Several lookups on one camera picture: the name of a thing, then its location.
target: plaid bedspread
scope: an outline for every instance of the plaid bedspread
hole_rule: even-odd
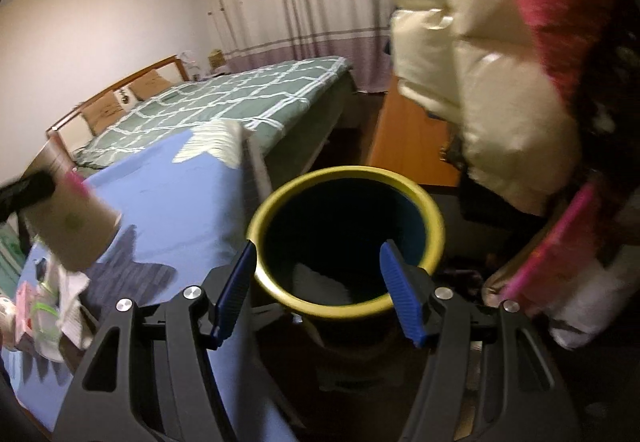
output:
[[[267,154],[349,67],[345,58],[329,56],[172,86],[137,105],[76,151],[76,162],[105,168],[213,118],[240,120],[255,131],[262,153]]]

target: headboard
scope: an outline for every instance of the headboard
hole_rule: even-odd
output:
[[[95,94],[91,99],[87,99],[85,102],[78,104],[47,130],[47,138],[55,141],[60,148],[68,154],[69,158],[71,158],[73,151],[81,148],[94,138],[91,128],[84,119],[82,110],[97,101],[105,93],[123,88],[144,74],[151,72],[151,70],[157,70],[162,77],[171,83],[180,83],[189,80],[182,61],[177,56],[167,57],[119,80],[117,83],[113,83],[113,85],[108,86],[108,88],[105,88],[100,93]]]

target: beige puffer jacket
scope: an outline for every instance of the beige puffer jacket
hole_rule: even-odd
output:
[[[394,1],[400,93],[460,126],[474,180],[541,215],[580,145],[515,0]]]

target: metal screw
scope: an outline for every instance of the metal screw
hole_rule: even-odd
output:
[[[199,298],[201,294],[202,289],[197,285],[187,287],[186,289],[184,289],[184,292],[182,292],[182,295],[187,299]]]
[[[453,291],[448,287],[438,287],[435,295],[438,299],[451,299],[453,297]]]
[[[131,307],[133,307],[133,301],[128,297],[122,298],[116,303],[116,309],[118,310],[118,312],[126,312]]]
[[[515,302],[515,301],[511,301],[510,299],[508,299],[507,301],[505,301],[502,306],[504,307],[504,309],[507,312],[518,312],[520,310],[520,305]]]

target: wooden desk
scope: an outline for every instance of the wooden desk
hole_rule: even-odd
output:
[[[440,147],[447,142],[446,123],[429,118],[423,107],[401,96],[393,76],[367,165],[395,171],[418,184],[457,187],[458,170],[440,160]]]

